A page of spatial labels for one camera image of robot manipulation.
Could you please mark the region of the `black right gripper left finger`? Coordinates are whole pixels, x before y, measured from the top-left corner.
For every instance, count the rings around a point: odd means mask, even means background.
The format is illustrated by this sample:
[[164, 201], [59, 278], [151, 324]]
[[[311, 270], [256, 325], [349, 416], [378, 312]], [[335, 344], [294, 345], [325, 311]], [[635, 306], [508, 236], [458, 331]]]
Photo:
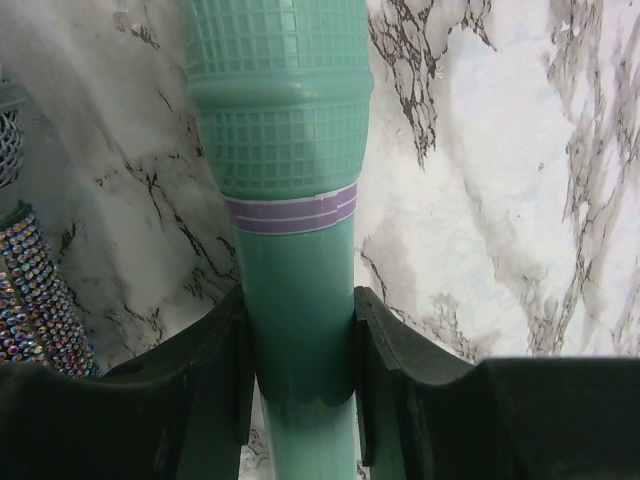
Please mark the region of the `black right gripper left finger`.
[[235, 479], [254, 369], [240, 288], [100, 377], [1, 368], [5, 479]]

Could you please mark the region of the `rhinestone mesh-head microphone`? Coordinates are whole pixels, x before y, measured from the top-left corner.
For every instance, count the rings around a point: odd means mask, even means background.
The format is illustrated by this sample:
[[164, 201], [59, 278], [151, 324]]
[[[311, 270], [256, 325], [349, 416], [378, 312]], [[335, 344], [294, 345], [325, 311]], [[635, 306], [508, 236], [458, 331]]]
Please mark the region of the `rhinestone mesh-head microphone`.
[[21, 86], [1, 77], [1, 362], [96, 377], [94, 351], [34, 207], [17, 191], [24, 163]]

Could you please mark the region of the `mint green microphone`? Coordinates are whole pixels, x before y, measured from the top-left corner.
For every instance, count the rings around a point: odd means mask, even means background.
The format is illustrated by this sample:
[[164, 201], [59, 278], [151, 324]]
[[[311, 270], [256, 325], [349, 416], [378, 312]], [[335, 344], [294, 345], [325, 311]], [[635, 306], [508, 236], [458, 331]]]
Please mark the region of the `mint green microphone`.
[[362, 1], [188, 1], [188, 92], [235, 231], [274, 475], [356, 475]]

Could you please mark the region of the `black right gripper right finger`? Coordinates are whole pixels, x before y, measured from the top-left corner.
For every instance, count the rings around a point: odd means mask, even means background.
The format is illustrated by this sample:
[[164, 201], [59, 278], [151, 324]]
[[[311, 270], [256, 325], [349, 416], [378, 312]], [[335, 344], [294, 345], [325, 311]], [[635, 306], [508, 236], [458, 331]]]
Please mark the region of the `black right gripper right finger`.
[[374, 479], [635, 479], [639, 363], [470, 364], [355, 291], [362, 462]]

